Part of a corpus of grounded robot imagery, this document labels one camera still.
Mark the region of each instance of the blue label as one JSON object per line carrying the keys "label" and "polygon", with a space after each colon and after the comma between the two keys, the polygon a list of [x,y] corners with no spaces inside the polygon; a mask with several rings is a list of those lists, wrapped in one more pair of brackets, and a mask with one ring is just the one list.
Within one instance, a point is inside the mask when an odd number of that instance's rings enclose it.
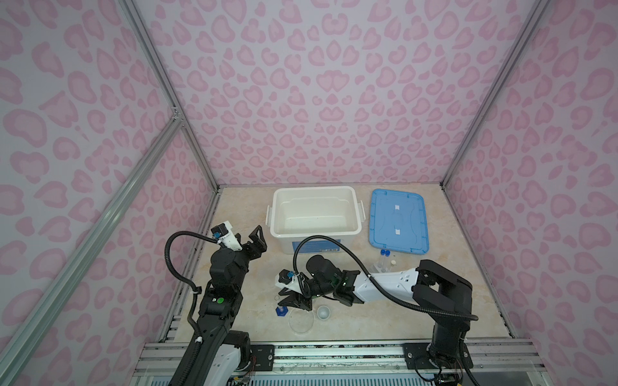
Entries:
{"label": "blue label", "polygon": [[[294,250],[298,248],[298,244],[300,244],[300,241],[292,241],[292,246],[294,247]],[[336,244],[331,243],[328,240],[308,241],[303,244],[303,247],[300,249],[299,253],[319,253],[319,252],[339,252],[339,247]]]}

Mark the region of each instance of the white plastic storage box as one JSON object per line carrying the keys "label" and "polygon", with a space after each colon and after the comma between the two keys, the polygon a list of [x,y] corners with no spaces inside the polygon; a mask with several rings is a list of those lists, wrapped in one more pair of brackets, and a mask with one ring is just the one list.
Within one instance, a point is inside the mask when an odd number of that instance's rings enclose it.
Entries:
{"label": "white plastic storage box", "polygon": [[[298,244],[313,235],[332,237],[350,248],[364,221],[365,207],[362,201],[357,202],[352,187],[278,189],[273,206],[266,210],[266,225],[287,254],[294,254]],[[300,250],[323,252],[339,252],[339,247],[317,239],[306,242]]]}

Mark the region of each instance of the pink leopard print wall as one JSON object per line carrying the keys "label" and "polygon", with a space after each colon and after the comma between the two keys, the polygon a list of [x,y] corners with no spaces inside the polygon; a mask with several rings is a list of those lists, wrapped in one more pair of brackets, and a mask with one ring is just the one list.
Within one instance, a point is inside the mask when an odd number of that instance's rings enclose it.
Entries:
{"label": "pink leopard print wall", "polygon": [[532,0],[139,0],[219,183],[440,181]]}
{"label": "pink leopard print wall", "polygon": [[448,188],[557,386],[618,384],[616,20],[556,2]]}
{"label": "pink leopard print wall", "polygon": [[[177,230],[198,230],[211,195],[178,133],[16,386],[127,384],[178,284],[163,260],[165,242]],[[194,241],[174,240],[178,269]]]}
{"label": "pink leopard print wall", "polygon": [[0,351],[171,112],[113,0],[0,5]]}

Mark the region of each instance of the wire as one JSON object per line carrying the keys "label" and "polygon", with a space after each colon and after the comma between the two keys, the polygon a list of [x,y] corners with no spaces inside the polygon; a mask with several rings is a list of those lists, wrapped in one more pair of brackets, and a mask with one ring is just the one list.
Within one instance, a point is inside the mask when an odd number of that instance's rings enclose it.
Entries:
{"label": "wire", "polygon": [[181,282],[188,284],[189,287],[191,287],[191,291],[193,292],[193,300],[191,302],[191,309],[189,310],[189,314],[187,315],[187,322],[189,322],[191,327],[193,327],[194,335],[196,335],[197,337],[195,339],[193,351],[191,352],[191,355],[188,358],[187,364],[184,366],[182,372],[180,373],[178,382],[176,383],[176,385],[182,386],[187,380],[187,377],[189,373],[191,372],[191,368],[195,364],[195,360],[197,359],[197,356],[200,354],[201,343],[203,342],[204,336],[202,336],[200,327],[197,325],[197,322],[193,320],[193,313],[195,312],[195,308],[197,307],[197,295],[201,293],[201,287],[196,286],[192,280],[178,273],[176,268],[174,268],[174,265],[172,264],[172,260],[169,256],[169,253],[170,253],[169,250],[172,246],[172,242],[174,242],[174,240],[179,236],[192,236],[192,237],[196,237],[201,240],[208,241],[214,244],[216,244],[217,241],[214,238],[206,237],[204,235],[200,235],[199,233],[190,232],[188,230],[181,230],[180,232],[174,233],[167,239],[167,242],[165,243],[165,249],[163,251],[165,265],[167,266],[167,269],[169,270],[169,272],[172,274],[172,276],[174,276]]}
{"label": "wire", "polygon": [[418,359],[419,359],[419,358],[421,358],[421,359],[422,359],[422,358],[427,358],[427,359],[429,359],[429,357],[427,357],[427,355],[423,355],[423,356],[420,356],[420,355],[419,355],[419,356],[415,356],[415,357],[414,357],[414,359],[412,360],[412,362],[414,362],[414,371],[416,371],[416,372],[417,372],[417,375],[419,376],[419,378],[420,378],[420,379],[424,380],[425,382],[429,382],[429,383],[433,384],[433,381],[434,381],[434,380],[436,380],[436,379],[440,376],[440,374],[442,374],[442,366],[440,366],[440,367],[438,368],[438,373],[437,373],[437,374],[434,374],[434,376],[433,376],[433,378],[432,378],[432,379],[427,379],[427,378],[423,377],[423,376],[421,375],[421,373],[418,371],[417,361],[418,361]]}
{"label": "wire", "polygon": [[392,296],[389,292],[387,292],[384,288],[382,288],[382,286],[380,286],[380,284],[378,283],[378,281],[369,273],[369,271],[367,270],[367,268],[365,267],[365,265],[361,262],[361,260],[359,260],[358,257],[356,257],[356,255],[349,250],[345,245],[343,245],[342,243],[338,242],[337,240],[328,237],[328,236],[322,236],[322,235],[314,235],[314,236],[309,236],[306,239],[304,239],[303,241],[301,241],[298,246],[296,247],[296,250],[294,251],[294,258],[292,260],[292,265],[294,266],[294,273],[298,275],[298,267],[296,265],[296,260],[298,258],[298,252],[300,251],[301,247],[308,242],[309,240],[313,240],[314,238],[321,238],[327,241],[330,241],[331,243],[337,245],[338,247],[340,247],[341,249],[343,249],[347,254],[350,255],[350,257],[352,259],[354,259],[354,261],[356,261],[356,263],[360,266],[360,268],[363,270],[363,273],[369,278],[369,280],[371,281],[371,283],[376,287],[376,289],[382,294],[384,295],[384,297],[386,297],[388,300],[399,304],[402,307],[406,307],[409,308],[411,310],[414,311],[418,311],[421,313],[425,313],[425,314],[429,314],[429,315],[435,315],[435,316],[442,316],[442,317],[452,317],[452,318],[456,318],[456,319],[465,319],[468,321],[477,321],[478,320],[478,316],[473,315],[473,314],[462,314],[462,313],[457,313],[454,311],[444,311],[442,309],[437,309],[437,308],[426,308],[426,307],[421,307],[418,306],[416,304],[412,304],[412,303],[408,303],[407,301],[403,301],[401,299],[398,299],[394,296]]}
{"label": "wire", "polygon": [[[322,289],[322,284],[320,283],[320,281],[319,281],[319,280],[316,280],[316,283],[318,284],[318,288],[320,289],[320,292],[323,294],[323,293],[324,293],[324,290]],[[320,297],[322,297],[322,298],[326,298],[326,299],[330,299],[330,300],[334,300],[334,301],[337,301],[336,299],[331,298],[330,296],[326,296],[326,295],[320,295]]]}
{"label": "wire", "polygon": [[462,358],[462,363],[463,363],[463,368],[465,369],[465,373],[468,374],[468,378],[470,378],[474,386],[481,386],[476,381],[476,378],[474,378],[474,376],[472,375],[472,371],[470,371],[470,368],[468,367],[468,363],[464,360],[464,338],[463,337],[459,338],[459,357]]}

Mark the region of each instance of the glass petri dish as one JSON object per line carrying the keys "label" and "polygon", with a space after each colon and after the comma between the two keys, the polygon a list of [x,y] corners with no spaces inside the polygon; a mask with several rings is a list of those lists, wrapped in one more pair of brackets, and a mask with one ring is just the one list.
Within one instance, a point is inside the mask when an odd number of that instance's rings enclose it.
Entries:
{"label": "glass petri dish", "polygon": [[312,311],[305,311],[300,308],[290,309],[288,313],[287,323],[296,335],[305,335],[313,327],[315,315]]}

